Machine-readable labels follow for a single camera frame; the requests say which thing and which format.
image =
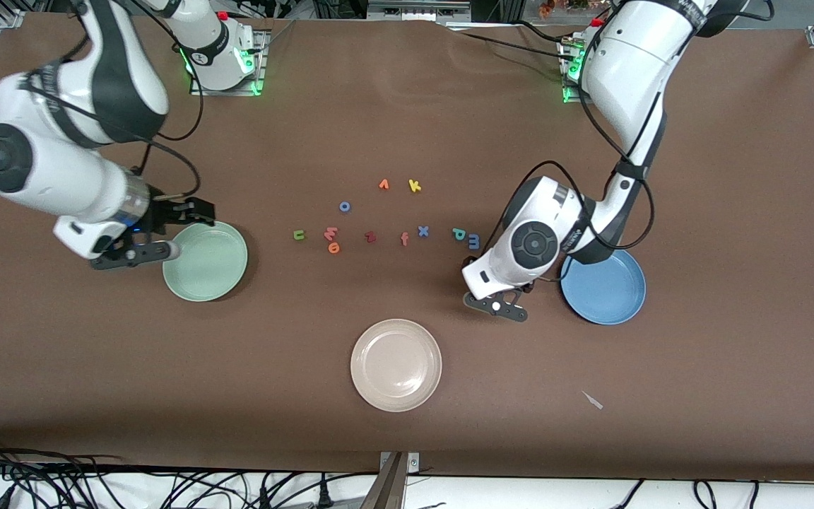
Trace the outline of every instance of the white floor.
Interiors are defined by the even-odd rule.
[[[210,480],[217,482],[228,474],[216,474]],[[278,481],[283,474],[272,474],[269,483]],[[106,476],[115,496],[126,509],[158,509],[172,489],[171,477],[152,477],[145,474],[109,474]],[[262,474],[247,474],[246,483],[251,498],[259,492]],[[303,474],[284,486],[272,501],[280,503],[291,493],[319,480],[318,474]],[[356,476],[329,483],[333,500],[362,497],[369,490],[373,476]],[[117,505],[99,483],[91,480],[94,496],[100,509],[117,509]],[[487,507],[522,509],[555,507],[562,509],[611,509],[624,500],[635,481],[598,479],[517,479],[487,477],[427,477],[408,479],[404,509],[427,508],[444,503],[443,509],[481,509]],[[243,480],[235,479],[223,484],[243,495]],[[712,482],[719,509],[746,509],[753,485],[750,483]],[[0,495],[9,483],[0,478]],[[179,497],[172,507],[187,507],[206,487],[191,489]],[[38,493],[46,492],[41,488]],[[316,502],[319,490],[304,493],[285,505]],[[708,496],[703,499],[708,503]],[[195,505],[197,509],[239,509],[242,501],[232,505],[224,496],[213,496]],[[11,509],[32,509],[25,493],[15,495]],[[692,483],[685,481],[647,481],[629,509],[701,509],[692,495]],[[762,483],[755,509],[814,509],[814,484]]]

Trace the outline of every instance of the white plate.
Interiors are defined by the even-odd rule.
[[[407,412],[439,386],[442,352],[419,323],[399,318],[372,325],[351,355],[353,386],[376,409]]]

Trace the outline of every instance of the blue plate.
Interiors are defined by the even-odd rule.
[[[611,258],[591,265],[568,257],[561,274],[565,271],[561,289],[567,303],[592,323],[626,322],[636,316],[646,300],[646,276],[629,252],[615,251]]]

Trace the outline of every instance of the table surface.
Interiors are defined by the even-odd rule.
[[[183,132],[197,99],[167,36],[136,22],[171,97],[164,132]],[[0,78],[80,36],[64,14],[29,14],[0,39]],[[248,241],[229,296],[184,302],[159,267],[91,271],[49,232],[54,217],[0,199],[1,443],[175,466],[364,470],[409,449],[440,474],[814,478],[814,51],[801,32],[692,43],[666,94],[656,225],[631,251],[649,293],[616,327],[579,319],[548,284],[524,296],[522,324],[461,302],[468,249],[450,229],[485,237],[543,159],[595,196],[615,163],[561,103],[555,61],[424,22],[297,22],[269,54],[261,97],[208,98],[175,144]],[[132,165],[142,147],[103,153]],[[155,152],[146,176],[190,185]],[[393,317],[426,326],[444,360],[432,399],[402,414],[366,404],[348,372],[360,333]]]

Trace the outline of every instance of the green plate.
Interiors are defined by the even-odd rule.
[[[218,299],[236,286],[247,268],[247,243],[226,223],[194,223],[177,236],[180,257],[162,264],[165,284],[195,303]]]

